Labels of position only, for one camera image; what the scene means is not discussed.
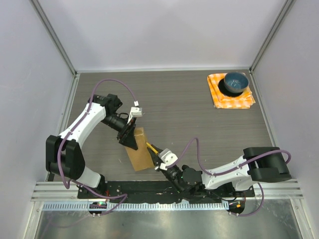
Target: blue bowl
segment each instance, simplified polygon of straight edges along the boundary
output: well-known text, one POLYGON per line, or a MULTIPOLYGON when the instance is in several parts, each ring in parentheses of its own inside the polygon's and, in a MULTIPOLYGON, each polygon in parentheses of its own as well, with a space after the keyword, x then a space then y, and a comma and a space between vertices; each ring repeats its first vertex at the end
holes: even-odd
POLYGON ((242 93, 248 86, 248 78, 239 72, 229 72, 224 78, 226 89, 231 93, 242 93))

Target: brown cardboard box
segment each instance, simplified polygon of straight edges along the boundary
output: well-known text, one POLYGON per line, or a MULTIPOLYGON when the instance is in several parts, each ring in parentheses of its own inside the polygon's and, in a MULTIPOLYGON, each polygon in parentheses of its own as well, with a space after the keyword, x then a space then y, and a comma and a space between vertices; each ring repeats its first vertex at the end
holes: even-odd
POLYGON ((154 164, 146 146, 147 138, 144 128, 135 128, 134 136, 139 149, 134 150, 125 147, 134 170, 140 171, 147 168, 153 168, 154 164))

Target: white bracket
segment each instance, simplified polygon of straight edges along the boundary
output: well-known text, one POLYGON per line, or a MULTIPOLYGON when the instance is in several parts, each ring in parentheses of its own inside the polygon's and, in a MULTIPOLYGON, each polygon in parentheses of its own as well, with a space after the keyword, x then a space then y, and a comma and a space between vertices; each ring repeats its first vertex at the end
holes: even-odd
POLYGON ((163 163, 159 166, 161 170, 167 170, 167 166, 172 165, 176 160, 178 160, 176 154, 172 153, 172 151, 168 148, 159 153, 159 158, 163 161, 163 163))
POLYGON ((140 108, 140 107, 131 107, 128 123, 131 121, 132 118, 134 118, 134 117, 142 117, 142 116, 143 116, 142 108, 140 108))

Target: gray wall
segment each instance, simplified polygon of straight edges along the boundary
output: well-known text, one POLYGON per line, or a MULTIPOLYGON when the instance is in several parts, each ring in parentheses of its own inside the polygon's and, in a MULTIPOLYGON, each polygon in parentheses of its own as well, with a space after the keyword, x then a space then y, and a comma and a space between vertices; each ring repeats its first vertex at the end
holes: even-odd
POLYGON ((316 222, 319 222, 318 23, 319 1, 296 1, 255 71, 275 137, 280 147, 292 153, 289 169, 298 179, 316 222))
POLYGON ((72 78, 27 0, 2 1, 0 49, 0 232, 20 239, 72 78))
POLYGON ((40 0, 77 70, 248 67, 285 0, 40 0))

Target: yellow object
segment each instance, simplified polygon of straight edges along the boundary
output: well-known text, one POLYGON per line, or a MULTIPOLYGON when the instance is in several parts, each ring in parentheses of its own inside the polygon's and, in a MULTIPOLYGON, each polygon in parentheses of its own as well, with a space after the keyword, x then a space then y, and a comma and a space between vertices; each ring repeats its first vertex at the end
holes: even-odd
POLYGON ((155 154, 158 154, 159 152, 153 147, 151 146, 150 143, 146 142, 147 147, 149 147, 155 154))
POLYGON ((255 100, 249 87, 247 87, 244 92, 237 97, 229 97, 220 92, 218 83, 224 79, 225 75, 226 73, 220 73, 207 76, 207 82, 215 107, 223 109, 250 108, 255 103, 255 100))

